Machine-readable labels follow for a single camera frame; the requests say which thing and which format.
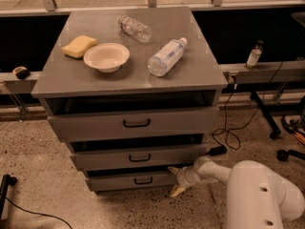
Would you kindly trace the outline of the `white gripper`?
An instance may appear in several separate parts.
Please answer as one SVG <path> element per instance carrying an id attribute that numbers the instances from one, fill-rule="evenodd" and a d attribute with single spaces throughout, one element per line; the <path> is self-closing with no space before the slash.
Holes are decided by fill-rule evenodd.
<path id="1" fill-rule="evenodd" d="M 176 184 L 170 193 L 171 198 L 177 197 L 178 195 L 182 194 L 186 188 L 194 185 L 192 166 L 186 166 L 183 168 L 169 166 L 168 170 L 172 174 L 176 175 Z"/>

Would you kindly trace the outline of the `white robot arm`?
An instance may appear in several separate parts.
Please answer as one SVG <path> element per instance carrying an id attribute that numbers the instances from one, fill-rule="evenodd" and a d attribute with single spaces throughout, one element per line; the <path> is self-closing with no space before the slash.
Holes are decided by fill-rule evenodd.
<path id="1" fill-rule="evenodd" d="M 193 165 L 172 167 L 174 198 L 198 183 L 227 186 L 226 229 L 284 229 L 285 221 L 299 219 L 305 210 L 300 189 L 267 166 L 244 160 L 227 168 L 201 156 Z"/>

